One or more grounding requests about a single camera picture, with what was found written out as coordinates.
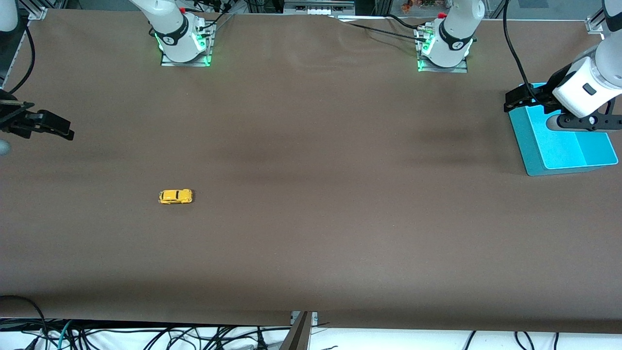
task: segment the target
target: yellow toy car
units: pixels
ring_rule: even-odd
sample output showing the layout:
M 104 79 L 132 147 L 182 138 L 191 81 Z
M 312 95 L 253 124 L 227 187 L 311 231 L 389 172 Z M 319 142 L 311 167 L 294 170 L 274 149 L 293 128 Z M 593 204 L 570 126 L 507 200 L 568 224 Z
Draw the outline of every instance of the yellow toy car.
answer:
M 165 189 L 160 192 L 160 204 L 186 204 L 192 202 L 191 189 Z

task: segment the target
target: black label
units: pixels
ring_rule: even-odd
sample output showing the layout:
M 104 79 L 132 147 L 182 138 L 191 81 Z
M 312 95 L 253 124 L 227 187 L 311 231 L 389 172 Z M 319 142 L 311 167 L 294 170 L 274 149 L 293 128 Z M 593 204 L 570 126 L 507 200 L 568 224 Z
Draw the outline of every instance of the black label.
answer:
M 182 26 L 179 27 L 179 29 L 177 29 L 176 31 L 168 33 L 168 34 L 163 34 L 158 31 L 155 31 L 155 34 L 157 35 L 158 38 L 160 38 L 161 42 L 163 42 L 164 44 L 168 46 L 174 46 L 174 45 L 177 45 L 177 42 L 179 41 L 179 39 L 181 39 L 184 35 L 186 35 L 186 32 L 188 32 L 188 18 L 186 16 L 182 16 L 182 17 L 183 17 Z
M 447 45 L 449 45 L 449 49 L 451 51 L 459 51 L 462 50 L 462 48 L 468 44 L 469 41 L 471 41 L 471 38 L 473 37 L 472 35 L 470 37 L 464 38 L 464 39 L 458 39 L 456 37 L 453 37 L 451 34 L 449 34 L 446 30 L 445 30 L 445 20 L 443 20 L 440 25 L 439 25 L 439 33 L 440 33 L 440 37 L 443 39 L 444 42 L 447 43 Z

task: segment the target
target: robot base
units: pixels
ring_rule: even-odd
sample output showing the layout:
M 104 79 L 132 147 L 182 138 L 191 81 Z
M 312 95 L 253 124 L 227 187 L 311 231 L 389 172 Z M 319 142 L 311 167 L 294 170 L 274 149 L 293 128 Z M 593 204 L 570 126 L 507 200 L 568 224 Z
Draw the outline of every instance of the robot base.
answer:
M 216 36 L 216 24 L 214 23 L 203 32 L 199 33 L 203 39 L 199 39 L 199 44 L 205 45 L 205 51 L 198 54 L 194 59 L 188 62 L 175 62 L 170 60 L 164 53 L 160 65 L 164 67 L 209 67 L 211 65 L 211 55 L 214 51 L 214 38 Z
M 417 50 L 417 70 L 420 72 L 443 72 L 443 73 L 467 73 L 467 60 L 462 59 L 460 63 L 455 67 L 445 68 L 439 67 L 430 61 L 429 58 L 424 56 L 421 51 L 426 45 L 432 41 L 432 23 L 428 22 L 424 26 L 420 26 L 418 29 L 413 30 L 415 37 L 422 37 L 426 42 L 415 42 L 415 48 Z

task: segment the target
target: brown table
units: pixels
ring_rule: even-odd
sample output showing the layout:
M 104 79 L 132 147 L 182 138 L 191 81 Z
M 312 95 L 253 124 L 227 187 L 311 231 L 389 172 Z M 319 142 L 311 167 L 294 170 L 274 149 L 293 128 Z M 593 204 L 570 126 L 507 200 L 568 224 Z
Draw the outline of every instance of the brown table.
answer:
M 419 73 L 408 40 L 323 16 L 236 16 L 205 69 L 160 67 L 140 12 L 31 28 L 16 95 L 76 138 L 5 136 L 1 293 L 53 318 L 622 331 L 622 166 L 526 176 L 500 21 L 468 74 Z M 599 40 L 509 29 L 534 82 Z M 169 188 L 196 202 L 158 204 Z

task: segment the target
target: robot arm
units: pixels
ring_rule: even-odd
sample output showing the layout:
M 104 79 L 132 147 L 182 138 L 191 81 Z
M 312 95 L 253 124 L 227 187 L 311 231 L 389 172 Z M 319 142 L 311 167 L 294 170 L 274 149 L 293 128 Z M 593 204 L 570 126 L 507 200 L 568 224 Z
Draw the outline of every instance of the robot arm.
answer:
M 17 27 L 16 0 L 0 0 L 0 32 L 11 32 Z M 47 110 L 29 111 L 34 103 L 18 101 L 8 92 L 0 89 L 0 131 L 30 138 L 32 132 L 57 135 L 73 140 L 71 122 Z M 7 154 L 11 146 L 0 139 L 0 155 Z
M 147 17 L 160 49 L 170 60 L 188 62 L 206 50 L 203 18 L 183 12 L 174 0 L 130 1 Z
M 605 39 L 554 73 L 545 85 L 532 88 L 535 100 L 524 86 L 508 92 L 506 111 L 542 105 L 545 113 L 562 111 L 553 128 L 622 129 L 622 116 L 610 114 L 615 98 L 622 94 L 622 1 L 603 0 L 603 10 Z M 598 109 L 604 104 L 608 108 L 602 114 Z
M 432 22 L 434 38 L 422 54 L 440 67 L 458 65 L 467 56 L 485 12 L 482 0 L 454 0 L 447 17 Z

